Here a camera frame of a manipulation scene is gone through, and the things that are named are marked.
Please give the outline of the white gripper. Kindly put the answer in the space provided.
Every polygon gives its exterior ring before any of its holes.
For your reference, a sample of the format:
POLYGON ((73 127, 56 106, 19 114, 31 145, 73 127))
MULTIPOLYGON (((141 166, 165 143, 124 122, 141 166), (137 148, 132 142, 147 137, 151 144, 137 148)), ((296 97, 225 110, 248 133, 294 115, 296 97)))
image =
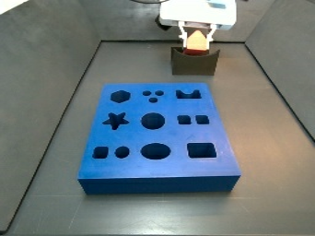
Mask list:
POLYGON ((184 23, 197 23, 209 30, 207 33, 207 51, 211 48, 216 28, 229 30, 236 22, 235 0, 167 0, 160 5, 160 23, 177 26, 181 47, 187 47, 187 31, 184 23))

